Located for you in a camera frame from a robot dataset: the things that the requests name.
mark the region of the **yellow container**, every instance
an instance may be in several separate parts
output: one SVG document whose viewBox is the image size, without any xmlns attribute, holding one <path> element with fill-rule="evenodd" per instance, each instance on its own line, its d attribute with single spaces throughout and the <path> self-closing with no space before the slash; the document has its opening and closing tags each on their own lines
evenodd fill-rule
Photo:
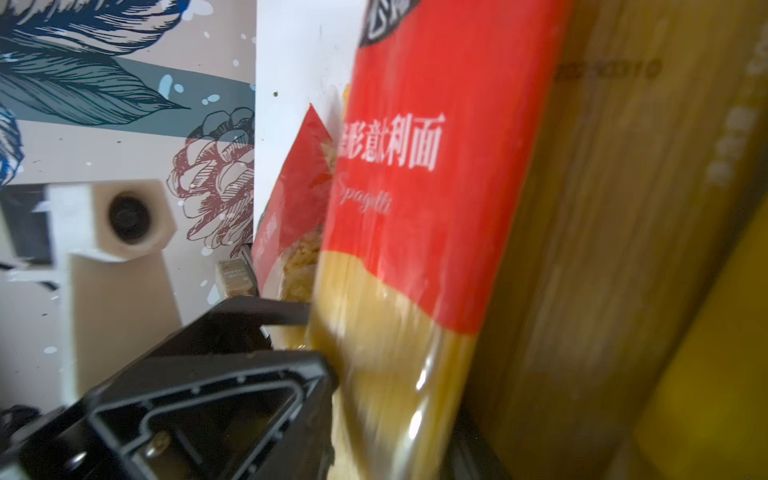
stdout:
<svg viewBox="0 0 768 480">
<path fill-rule="evenodd" d="M 465 390 L 517 480 L 600 478 L 766 138 L 764 0 L 580 0 Z"/>
<path fill-rule="evenodd" d="M 668 480 L 768 478 L 768 200 L 635 428 Z"/>
</svg>

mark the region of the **red label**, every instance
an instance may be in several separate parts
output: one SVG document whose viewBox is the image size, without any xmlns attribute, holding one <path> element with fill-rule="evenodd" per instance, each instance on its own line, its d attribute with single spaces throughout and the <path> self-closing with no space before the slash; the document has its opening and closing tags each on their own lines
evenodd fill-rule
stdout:
<svg viewBox="0 0 768 480">
<path fill-rule="evenodd" d="M 260 292 L 277 257 L 325 220 L 331 171 L 322 145 L 330 141 L 328 130 L 310 105 L 253 239 L 253 268 Z"/>
<path fill-rule="evenodd" d="M 364 36 L 391 18 L 380 4 Z M 422 0 L 361 47 L 323 249 L 477 333 L 570 4 Z"/>
</svg>

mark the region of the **red pasta bag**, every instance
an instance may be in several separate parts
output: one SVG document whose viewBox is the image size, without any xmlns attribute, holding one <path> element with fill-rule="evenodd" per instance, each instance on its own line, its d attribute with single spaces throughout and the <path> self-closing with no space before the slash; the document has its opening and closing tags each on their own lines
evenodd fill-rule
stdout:
<svg viewBox="0 0 768 480">
<path fill-rule="evenodd" d="M 310 105 L 283 163 L 253 242 L 253 268 L 264 298 L 309 302 L 331 189 L 332 147 Z M 268 327 L 276 349 L 300 348 L 305 328 Z"/>
<path fill-rule="evenodd" d="M 570 3 L 369 3 L 310 320 L 338 478 L 438 471 Z"/>
</svg>

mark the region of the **screw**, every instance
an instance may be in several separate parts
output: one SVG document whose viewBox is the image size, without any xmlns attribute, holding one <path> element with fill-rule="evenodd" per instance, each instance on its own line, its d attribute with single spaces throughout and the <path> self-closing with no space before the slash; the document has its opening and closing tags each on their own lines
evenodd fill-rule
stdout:
<svg viewBox="0 0 768 480">
<path fill-rule="evenodd" d="M 160 431 L 149 441 L 147 448 L 144 450 L 144 455 L 147 458 L 158 457 L 165 452 L 165 449 L 167 449 L 169 445 L 170 435 L 165 430 Z"/>
<path fill-rule="evenodd" d="M 72 458 L 67 460 L 67 469 L 75 470 L 77 467 L 82 465 L 83 460 L 85 460 L 85 456 L 87 455 L 87 452 L 80 452 L 78 454 L 75 454 Z"/>
</svg>

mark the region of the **plastic packaging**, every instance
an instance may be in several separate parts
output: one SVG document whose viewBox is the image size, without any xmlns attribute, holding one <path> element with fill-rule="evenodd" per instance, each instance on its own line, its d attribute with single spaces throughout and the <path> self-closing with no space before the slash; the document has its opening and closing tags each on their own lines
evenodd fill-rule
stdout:
<svg viewBox="0 0 768 480">
<path fill-rule="evenodd" d="M 336 478 L 438 471 L 569 5 L 369 5 L 310 316 Z"/>
<path fill-rule="evenodd" d="M 253 274 L 242 258 L 216 262 L 216 288 L 224 299 L 253 296 L 257 290 Z"/>
<path fill-rule="evenodd" d="M 761 0 L 574 4 L 466 389 L 513 477 L 600 478 L 693 319 L 765 178 L 766 22 Z"/>
<path fill-rule="evenodd" d="M 323 241 L 331 188 L 333 142 L 310 105 L 283 164 L 253 242 L 253 268 L 263 298 L 307 303 Z M 267 328 L 273 348 L 305 345 L 306 328 Z"/>
</svg>

